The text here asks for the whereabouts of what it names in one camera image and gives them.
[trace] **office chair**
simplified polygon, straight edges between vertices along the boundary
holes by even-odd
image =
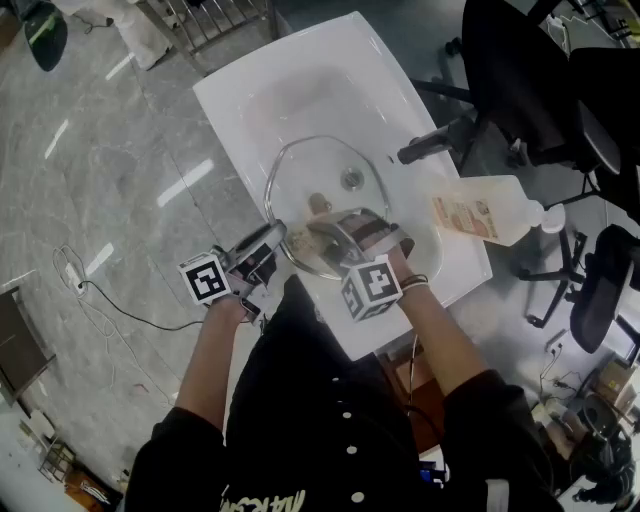
[[[585,174],[585,187],[590,183],[592,190],[583,187],[561,203],[598,195],[640,222],[640,102],[631,90],[638,83],[640,49],[586,48],[568,60],[541,28],[504,0],[468,0],[462,56],[469,90],[412,82],[418,92],[471,103],[475,121],[467,113],[413,139],[398,152],[403,164],[454,149],[463,155],[463,174],[475,142],[492,122],[510,144],[526,142],[532,165],[563,163]]]
[[[587,237],[577,233],[573,253],[564,230],[560,232],[560,241],[562,270],[545,274],[520,271],[518,277],[524,281],[561,281],[544,318],[529,315],[527,320],[535,327],[544,327],[564,297],[574,302],[570,315],[571,334],[582,349],[593,354],[615,321],[634,344],[627,358],[627,362],[633,364],[640,349],[640,333],[618,311],[627,286],[640,291],[640,240],[620,226],[608,226],[598,235],[593,254],[585,257],[586,276],[578,274],[575,268]],[[576,290],[572,283],[582,287]]]

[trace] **bottle label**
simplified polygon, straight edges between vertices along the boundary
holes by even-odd
[[[476,235],[486,240],[498,240],[498,233],[487,201],[454,201],[442,197],[432,199],[440,223],[449,229]]]

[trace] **plastic bottle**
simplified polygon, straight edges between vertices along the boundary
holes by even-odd
[[[565,223],[563,205],[545,211],[527,199],[515,176],[460,178],[432,193],[431,202],[439,225],[507,246],[534,226],[557,233]]]

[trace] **sink countertop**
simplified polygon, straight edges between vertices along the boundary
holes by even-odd
[[[203,79],[194,90],[263,216],[264,187],[282,146],[329,133],[356,147],[378,168],[391,200],[390,220],[424,242],[410,263],[430,276],[444,306],[491,278],[481,240],[431,225],[430,185],[459,179],[449,154],[409,166],[392,161],[398,149],[434,130],[435,124],[395,58],[359,13],[275,41]],[[304,184],[299,186],[302,192]],[[284,192],[274,189],[274,213],[285,224],[299,222],[287,209]],[[353,360],[411,328],[397,306],[354,323],[339,282],[298,273]]]

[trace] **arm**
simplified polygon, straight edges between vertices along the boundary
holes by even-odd
[[[398,281],[412,275],[401,251],[394,249],[389,261]],[[488,368],[427,286],[407,290],[399,305],[446,397],[442,450],[453,475],[446,494],[466,508],[477,507],[490,501],[490,485],[500,480],[508,482],[509,510],[559,510],[522,389]]]
[[[138,452],[127,510],[202,510],[224,490],[229,464],[222,423],[233,338],[244,315],[231,298],[209,309],[176,407]]]
[[[216,302],[207,313],[176,407],[222,430],[233,339],[246,311],[234,299]]]
[[[412,275],[399,250],[390,254],[389,260],[398,281]],[[428,287],[416,286],[407,290],[398,304],[418,335],[427,362],[445,396],[488,369],[478,349]]]

